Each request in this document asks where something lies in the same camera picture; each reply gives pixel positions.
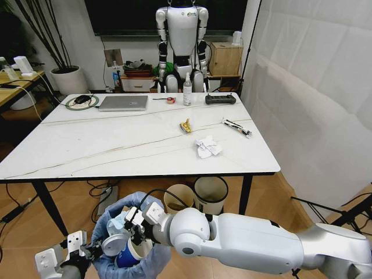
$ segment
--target plastic bag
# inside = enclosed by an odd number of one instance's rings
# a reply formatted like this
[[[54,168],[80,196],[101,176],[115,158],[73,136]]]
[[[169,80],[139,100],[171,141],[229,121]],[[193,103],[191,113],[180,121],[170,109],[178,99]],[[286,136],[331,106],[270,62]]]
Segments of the plastic bag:
[[[107,207],[104,214],[98,219],[93,230],[92,242],[98,238],[102,238],[102,240],[106,239],[109,236],[106,228],[107,222],[119,215],[124,206],[138,206],[144,196],[145,193],[136,192]],[[160,200],[148,196],[142,204],[141,210],[144,210],[146,206],[152,202],[156,202],[163,207]],[[156,276],[162,272],[164,267],[168,264],[170,258],[170,247],[155,244],[149,255],[145,259],[141,260],[136,266],[118,269],[114,264],[115,258],[107,257],[105,255],[102,255],[99,259],[94,261],[93,265],[97,269],[100,279],[156,278]]]

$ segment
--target bottle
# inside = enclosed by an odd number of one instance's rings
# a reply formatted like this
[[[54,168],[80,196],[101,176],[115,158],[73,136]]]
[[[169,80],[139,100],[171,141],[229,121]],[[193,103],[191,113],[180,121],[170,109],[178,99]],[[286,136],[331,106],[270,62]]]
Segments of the bottle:
[[[191,105],[191,92],[192,92],[192,83],[190,81],[190,73],[186,74],[186,80],[184,83],[184,106]]]
[[[9,66],[9,64],[7,63],[4,57],[0,57],[0,66],[1,66],[0,69],[4,70],[4,72],[8,75],[10,80],[19,79],[14,69]]]

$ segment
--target laptop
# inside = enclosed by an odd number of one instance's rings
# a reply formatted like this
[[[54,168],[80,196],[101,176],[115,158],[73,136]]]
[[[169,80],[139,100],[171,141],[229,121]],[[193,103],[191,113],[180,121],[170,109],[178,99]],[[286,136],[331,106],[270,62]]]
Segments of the laptop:
[[[100,112],[120,112],[145,110],[148,96],[107,96],[98,110]]]

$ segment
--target remote control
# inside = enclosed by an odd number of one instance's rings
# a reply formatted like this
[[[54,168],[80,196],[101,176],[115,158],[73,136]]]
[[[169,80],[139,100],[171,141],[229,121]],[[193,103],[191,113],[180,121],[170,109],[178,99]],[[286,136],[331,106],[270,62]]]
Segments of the remote control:
[[[207,105],[211,105],[213,103],[230,103],[235,104],[237,100],[232,95],[226,95],[226,96],[211,96],[207,95],[205,96],[205,102]]]

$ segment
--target television screen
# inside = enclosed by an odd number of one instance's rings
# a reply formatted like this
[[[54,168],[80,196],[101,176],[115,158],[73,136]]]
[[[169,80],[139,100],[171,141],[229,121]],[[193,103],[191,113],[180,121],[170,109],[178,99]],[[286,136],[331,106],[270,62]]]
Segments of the television screen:
[[[248,0],[196,0],[209,11],[206,35],[241,30]],[[96,36],[158,35],[155,13],[167,0],[85,0]]]

